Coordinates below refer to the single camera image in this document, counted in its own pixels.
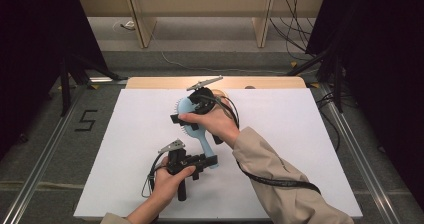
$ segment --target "light blue hairbrush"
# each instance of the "light blue hairbrush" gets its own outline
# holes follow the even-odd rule
[[[195,110],[195,107],[197,105],[193,104],[190,99],[187,97],[181,99],[176,107],[177,113],[188,113],[193,112]],[[196,138],[200,141],[200,144],[202,145],[203,152],[205,153],[206,157],[214,156],[208,141],[205,137],[206,129],[202,125],[193,124],[193,125],[183,125],[182,129],[185,133],[187,133],[190,137]],[[210,168],[216,168],[218,167],[218,164],[210,166]]]

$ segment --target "beige sleeve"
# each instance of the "beige sleeve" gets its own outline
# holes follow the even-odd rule
[[[106,213],[100,224],[131,224],[131,222],[115,214]]]
[[[301,171],[280,158],[252,128],[241,131],[233,155],[243,170],[268,179],[308,181]],[[260,203],[274,223],[353,223],[322,196],[304,188],[273,187],[251,181]]]

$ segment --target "hand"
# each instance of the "hand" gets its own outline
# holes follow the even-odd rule
[[[166,166],[168,157],[162,159],[162,166]],[[177,193],[178,186],[186,177],[193,174],[195,166],[184,168],[176,175],[171,175],[165,168],[156,171],[155,188],[150,197],[127,216],[130,223],[151,223],[159,213],[171,202]]]
[[[228,100],[221,99],[222,103],[230,106]],[[210,133],[218,136],[221,140],[227,143],[231,148],[234,148],[234,143],[240,134],[234,120],[228,117],[224,110],[219,106],[215,105],[214,109],[205,115],[197,115],[194,113],[183,113],[179,114],[180,120],[198,123],[206,128]]]

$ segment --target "black strap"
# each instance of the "black strap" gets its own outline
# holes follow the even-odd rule
[[[239,166],[240,170],[246,176],[248,176],[250,179],[252,179],[256,182],[259,182],[259,183],[262,183],[262,184],[265,184],[265,185],[269,185],[269,186],[277,186],[277,187],[306,188],[306,189],[316,191],[321,195],[319,188],[317,186],[315,186],[314,184],[310,183],[310,182],[292,181],[292,180],[273,180],[273,179],[268,179],[268,178],[264,178],[264,177],[258,177],[258,176],[252,175],[252,174],[244,171],[241,168],[239,162],[237,162],[237,165]]]

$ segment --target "white tabletop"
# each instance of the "white tabletop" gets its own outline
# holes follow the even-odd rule
[[[303,171],[324,199],[353,218],[362,213],[349,186],[309,89],[227,89],[240,116],[240,128],[260,133],[283,159]],[[84,219],[106,212],[127,216],[145,198],[143,184],[160,150],[181,139],[187,154],[201,154],[197,139],[170,118],[175,103],[191,92],[125,89],[116,103],[90,176],[74,213]],[[238,169],[231,149],[215,145],[219,167],[200,179],[186,179],[187,200],[175,197],[160,214],[164,220],[268,219],[249,179]]]

